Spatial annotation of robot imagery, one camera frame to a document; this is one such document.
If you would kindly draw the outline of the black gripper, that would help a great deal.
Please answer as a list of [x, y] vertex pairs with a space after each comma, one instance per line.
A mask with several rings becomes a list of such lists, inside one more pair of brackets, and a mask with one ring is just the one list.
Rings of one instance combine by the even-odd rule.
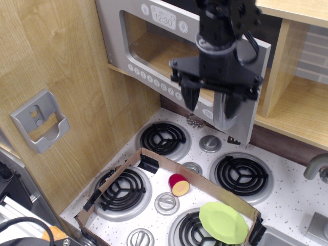
[[169, 61], [171, 80], [181, 86], [187, 108], [194, 111], [200, 89], [226, 94], [224, 113], [230, 119], [237, 113], [243, 100], [257, 100], [261, 75], [242, 65], [236, 52], [213, 56], [200, 52], [196, 56], [174, 58]]

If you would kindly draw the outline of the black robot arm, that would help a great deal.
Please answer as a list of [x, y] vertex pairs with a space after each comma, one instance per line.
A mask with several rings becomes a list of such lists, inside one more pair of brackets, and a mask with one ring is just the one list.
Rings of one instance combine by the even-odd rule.
[[171, 81], [181, 87], [190, 110], [195, 109], [201, 88], [225, 94], [223, 111], [230, 119], [243, 101], [257, 100], [263, 83], [261, 75], [246, 68], [259, 55], [250, 29], [261, 24], [261, 10], [255, 1], [196, 1], [196, 6], [199, 54], [170, 60]]

